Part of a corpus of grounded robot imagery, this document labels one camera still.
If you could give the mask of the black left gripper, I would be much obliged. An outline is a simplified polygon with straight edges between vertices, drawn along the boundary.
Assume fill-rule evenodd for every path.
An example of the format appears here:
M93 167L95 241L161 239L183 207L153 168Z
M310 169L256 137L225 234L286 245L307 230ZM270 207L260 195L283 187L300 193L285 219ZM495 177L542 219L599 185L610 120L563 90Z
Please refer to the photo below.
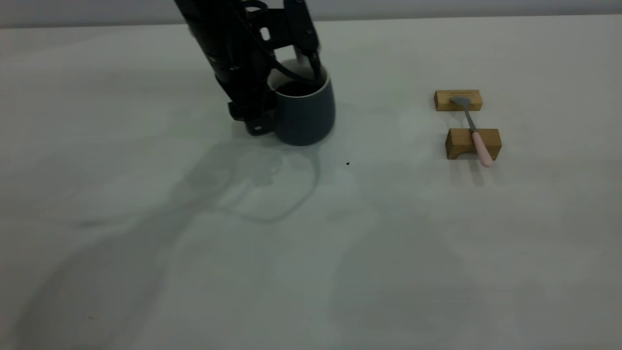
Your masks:
M252 137L273 133L277 106L276 94L267 86L267 77L273 69L272 50L266 56L258 50L244 52L236 60L225 47L209 47L207 58L220 87L230 99L227 104L235 121L245 122Z

